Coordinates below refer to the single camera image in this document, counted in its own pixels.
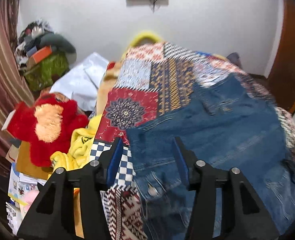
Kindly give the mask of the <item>blue denim jacket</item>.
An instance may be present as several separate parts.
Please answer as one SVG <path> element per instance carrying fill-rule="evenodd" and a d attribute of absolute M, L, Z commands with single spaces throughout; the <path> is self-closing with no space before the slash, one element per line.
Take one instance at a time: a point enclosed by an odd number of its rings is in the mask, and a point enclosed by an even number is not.
<path fill-rule="evenodd" d="M 260 196 L 278 231 L 295 220 L 295 165 L 272 104 L 253 99 L 234 75 L 205 88 L 190 103 L 126 131 L 149 239 L 184 239 L 194 192 L 182 184 L 175 137 L 214 168 L 237 167 Z"/>

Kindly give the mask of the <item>pink plush toy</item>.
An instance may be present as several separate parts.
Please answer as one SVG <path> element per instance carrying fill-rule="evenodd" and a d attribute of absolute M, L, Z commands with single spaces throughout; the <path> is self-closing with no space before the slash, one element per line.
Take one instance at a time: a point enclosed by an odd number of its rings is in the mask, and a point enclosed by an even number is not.
<path fill-rule="evenodd" d="M 21 199 L 21 201 L 24 204 L 24 207 L 28 208 L 32 205 L 32 203 L 34 202 L 34 200 L 36 199 L 36 197 L 38 196 L 39 191 L 38 190 L 31 190 L 28 191 L 26 194 L 24 194 L 23 198 Z"/>

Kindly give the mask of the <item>brown cardboard piece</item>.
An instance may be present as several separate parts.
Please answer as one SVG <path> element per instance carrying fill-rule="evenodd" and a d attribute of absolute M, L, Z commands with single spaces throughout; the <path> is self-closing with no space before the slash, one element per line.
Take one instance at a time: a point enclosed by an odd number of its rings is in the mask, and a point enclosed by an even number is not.
<path fill-rule="evenodd" d="M 53 172 L 52 167 L 38 167 L 30 161 L 30 144 L 21 142 L 16 160 L 16 170 L 27 176 L 47 180 Z"/>

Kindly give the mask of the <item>yellow towel blanket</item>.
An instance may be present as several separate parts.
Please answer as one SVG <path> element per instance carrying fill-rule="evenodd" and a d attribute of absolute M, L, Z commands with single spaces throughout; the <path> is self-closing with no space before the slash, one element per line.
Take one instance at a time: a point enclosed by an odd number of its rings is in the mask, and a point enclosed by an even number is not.
<path fill-rule="evenodd" d="M 94 116 L 86 128 L 78 128 L 73 131 L 67 153 L 56 151 L 50 156 L 54 170 L 59 167 L 63 167 L 66 171 L 76 170 L 89 162 L 92 144 L 101 118 L 102 115 Z"/>

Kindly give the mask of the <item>red plush toy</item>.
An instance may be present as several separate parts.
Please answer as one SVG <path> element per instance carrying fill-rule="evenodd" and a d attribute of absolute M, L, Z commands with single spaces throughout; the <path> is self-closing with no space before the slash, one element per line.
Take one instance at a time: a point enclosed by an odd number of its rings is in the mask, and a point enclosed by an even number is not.
<path fill-rule="evenodd" d="M 38 167 L 50 167 L 56 151 L 67 153 L 73 131 L 85 128 L 86 115 L 78 111 L 74 100 L 62 101 L 54 93 L 40 96 L 33 106 L 20 102 L 6 130 L 30 144 L 30 161 Z"/>

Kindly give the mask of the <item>white light blue shirt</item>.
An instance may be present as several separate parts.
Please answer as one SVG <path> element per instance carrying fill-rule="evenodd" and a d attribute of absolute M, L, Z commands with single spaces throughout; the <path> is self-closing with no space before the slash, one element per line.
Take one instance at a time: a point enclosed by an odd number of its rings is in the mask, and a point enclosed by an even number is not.
<path fill-rule="evenodd" d="M 59 78 L 51 87 L 51 93 L 60 93 L 75 100 L 83 111 L 94 111 L 99 85 L 107 70 L 109 61 L 92 53 L 69 72 Z"/>

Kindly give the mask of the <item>green storage box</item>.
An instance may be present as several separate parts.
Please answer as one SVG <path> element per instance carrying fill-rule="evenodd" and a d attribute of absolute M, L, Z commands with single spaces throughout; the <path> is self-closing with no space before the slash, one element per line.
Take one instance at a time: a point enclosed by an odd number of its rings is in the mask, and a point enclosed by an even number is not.
<path fill-rule="evenodd" d="M 66 55 L 57 51 L 43 59 L 24 73 L 24 78 L 32 92 L 40 91 L 50 87 L 61 76 L 66 74 L 69 64 Z"/>

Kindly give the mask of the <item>brown wooden door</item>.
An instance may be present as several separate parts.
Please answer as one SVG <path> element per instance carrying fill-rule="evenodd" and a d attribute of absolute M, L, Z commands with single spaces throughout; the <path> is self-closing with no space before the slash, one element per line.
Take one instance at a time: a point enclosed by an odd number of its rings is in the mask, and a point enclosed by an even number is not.
<path fill-rule="evenodd" d="M 295 113 L 295 1 L 284 0 L 284 18 L 268 88 L 278 106 Z"/>

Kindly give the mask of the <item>grey backpack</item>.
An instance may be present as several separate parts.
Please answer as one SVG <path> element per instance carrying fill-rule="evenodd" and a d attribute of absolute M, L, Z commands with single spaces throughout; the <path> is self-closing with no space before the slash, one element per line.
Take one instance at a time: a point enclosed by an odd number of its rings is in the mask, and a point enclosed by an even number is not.
<path fill-rule="evenodd" d="M 240 56 L 237 52 L 233 52 L 230 55 L 228 55 L 226 57 L 231 63 L 235 64 L 236 66 L 238 66 L 239 68 L 242 69 L 242 64 L 240 61 Z"/>

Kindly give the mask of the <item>orange shoe box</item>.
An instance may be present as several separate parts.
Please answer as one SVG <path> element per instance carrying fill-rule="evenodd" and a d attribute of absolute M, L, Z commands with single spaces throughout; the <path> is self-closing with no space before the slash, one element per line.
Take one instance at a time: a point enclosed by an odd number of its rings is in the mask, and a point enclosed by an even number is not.
<path fill-rule="evenodd" d="M 43 59 L 52 54 L 51 46 L 45 46 L 42 49 L 36 51 L 33 55 L 31 55 L 26 63 L 28 68 L 33 67 L 34 65 L 40 63 Z"/>

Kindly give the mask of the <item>patchwork quilt bedspread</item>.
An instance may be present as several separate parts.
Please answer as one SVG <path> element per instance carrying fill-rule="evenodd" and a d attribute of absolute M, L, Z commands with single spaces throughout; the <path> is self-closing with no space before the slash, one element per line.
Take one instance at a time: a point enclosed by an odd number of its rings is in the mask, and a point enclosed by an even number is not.
<path fill-rule="evenodd" d="M 263 99 L 273 105 L 284 129 L 290 161 L 295 165 L 295 123 L 291 114 L 278 107 L 271 93 L 241 68 L 227 59 L 167 42 L 131 48 L 117 68 L 116 76 L 109 80 L 107 99 L 91 152 L 92 157 L 98 158 L 111 147 L 115 138 L 120 137 L 125 142 L 125 152 L 116 175 L 116 189 L 108 193 L 114 236 L 120 237 L 124 226 L 133 228 L 134 219 L 144 230 L 126 131 L 186 107 L 190 103 L 194 83 L 208 88 L 229 75 L 235 76 L 249 97 Z M 128 189 L 134 192 L 138 201 L 134 219 L 127 216 L 130 204 L 123 193 Z M 145 231 L 143 237 L 149 239 Z"/>

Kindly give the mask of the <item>grey green pillow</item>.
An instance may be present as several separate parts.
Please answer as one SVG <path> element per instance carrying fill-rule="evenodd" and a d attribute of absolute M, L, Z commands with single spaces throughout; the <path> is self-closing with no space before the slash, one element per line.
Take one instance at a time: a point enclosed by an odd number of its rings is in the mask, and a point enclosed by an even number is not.
<path fill-rule="evenodd" d="M 46 46 L 55 46 L 58 50 L 64 51 L 68 54 L 76 53 L 75 47 L 60 34 L 44 34 L 40 39 L 39 48 Z"/>

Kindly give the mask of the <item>yellow headboard cushion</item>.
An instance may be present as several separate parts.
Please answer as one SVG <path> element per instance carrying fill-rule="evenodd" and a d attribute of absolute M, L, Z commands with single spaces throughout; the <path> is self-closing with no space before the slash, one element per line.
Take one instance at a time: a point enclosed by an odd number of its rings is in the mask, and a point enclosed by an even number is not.
<path fill-rule="evenodd" d="M 131 48 L 142 45 L 144 41 L 149 41 L 151 44 L 154 44 L 154 43 L 162 42 L 163 39 L 159 35 L 153 33 L 152 31 L 147 31 L 147 30 L 142 31 L 139 34 L 137 34 L 133 38 L 133 40 L 129 43 L 129 45 L 126 48 L 126 51 L 123 53 L 121 58 L 124 59 L 126 57 L 127 52 Z"/>

